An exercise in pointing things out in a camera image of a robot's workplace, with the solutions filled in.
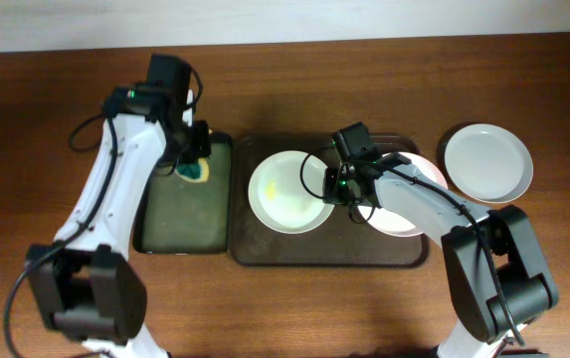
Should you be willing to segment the green and yellow sponge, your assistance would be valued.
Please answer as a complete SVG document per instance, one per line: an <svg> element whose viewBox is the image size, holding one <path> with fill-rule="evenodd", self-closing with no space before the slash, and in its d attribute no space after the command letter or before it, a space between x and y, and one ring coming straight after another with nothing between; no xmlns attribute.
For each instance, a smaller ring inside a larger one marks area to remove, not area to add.
<svg viewBox="0 0 570 358"><path fill-rule="evenodd" d="M190 183L205 183L209 180L210 169L206 158L199 158L195 163L181 164L175 174Z"/></svg>

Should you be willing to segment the white plate with yellow stain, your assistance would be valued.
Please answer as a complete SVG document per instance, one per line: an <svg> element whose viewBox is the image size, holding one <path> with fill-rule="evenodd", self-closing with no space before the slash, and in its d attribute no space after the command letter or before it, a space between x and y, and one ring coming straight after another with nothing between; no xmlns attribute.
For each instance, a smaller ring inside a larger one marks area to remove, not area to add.
<svg viewBox="0 0 570 358"><path fill-rule="evenodd" d="M288 150L263 160L254 170L248 186L252 212L268 228L283 234L309 232L322 225L334 206L310 195L303 184L316 195L322 191L327 165L311 155L300 167L306 152Z"/></svg>

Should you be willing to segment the pale blue-white plate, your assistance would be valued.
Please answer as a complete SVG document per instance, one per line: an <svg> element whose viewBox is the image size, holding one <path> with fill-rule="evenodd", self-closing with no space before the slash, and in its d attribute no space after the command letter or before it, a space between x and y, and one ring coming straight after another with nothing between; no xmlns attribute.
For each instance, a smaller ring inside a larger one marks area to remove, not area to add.
<svg viewBox="0 0 570 358"><path fill-rule="evenodd" d="M531 154L510 131L492 124L457 130L444 150L446 171L460 191L485 203L521 197L534 175Z"/></svg>

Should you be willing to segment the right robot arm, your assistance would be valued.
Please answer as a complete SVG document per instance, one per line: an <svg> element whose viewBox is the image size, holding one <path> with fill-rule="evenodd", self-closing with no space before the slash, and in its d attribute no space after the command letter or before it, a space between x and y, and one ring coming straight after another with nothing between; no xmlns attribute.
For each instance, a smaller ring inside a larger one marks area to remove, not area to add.
<svg viewBox="0 0 570 358"><path fill-rule="evenodd" d="M469 202L424 175L407 157L338 156L328 201L394 212L442 249L458 321L436 357L497 357L525 344L521 331L552 309L559 291L526 213Z"/></svg>

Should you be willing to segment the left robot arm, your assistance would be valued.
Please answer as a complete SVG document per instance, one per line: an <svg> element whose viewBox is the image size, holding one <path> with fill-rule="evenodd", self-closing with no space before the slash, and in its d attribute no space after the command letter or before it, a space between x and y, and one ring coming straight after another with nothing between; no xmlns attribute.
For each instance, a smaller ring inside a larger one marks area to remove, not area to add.
<svg viewBox="0 0 570 358"><path fill-rule="evenodd" d="M128 263L132 226L157 167L210 152L210 129L192 115L188 86L117 88L97 119L103 135L73 212L49 245L33 245L26 280L44 326L102 357L166 357L145 326L146 288Z"/></svg>

